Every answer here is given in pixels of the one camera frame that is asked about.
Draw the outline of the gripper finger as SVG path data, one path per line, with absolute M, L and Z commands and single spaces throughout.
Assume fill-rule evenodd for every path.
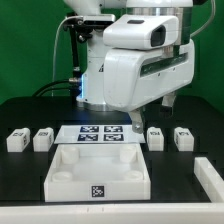
M 170 117 L 173 114 L 173 106 L 176 99 L 176 92 L 171 92 L 166 94 L 162 98 L 162 103 L 160 107 L 160 115 L 163 117 Z
M 136 109 L 129 112 L 130 119 L 132 121 L 132 130 L 135 133 L 141 134 L 144 130 L 143 112 L 141 109 Z

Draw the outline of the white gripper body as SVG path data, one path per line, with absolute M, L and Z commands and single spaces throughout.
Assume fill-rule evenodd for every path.
M 129 112 L 188 85 L 194 75 L 194 42 L 182 45 L 176 57 L 162 59 L 162 54 L 161 49 L 109 50 L 104 61 L 106 104 Z

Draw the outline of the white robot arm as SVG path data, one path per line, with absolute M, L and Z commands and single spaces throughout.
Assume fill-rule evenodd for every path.
M 215 0 L 64 0 L 70 25 L 87 44 L 80 105 L 129 114 L 144 130 L 142 110 L 154 100 L 173 106 L 175 91 L 191 83 L 195 47 L 192 8 Z

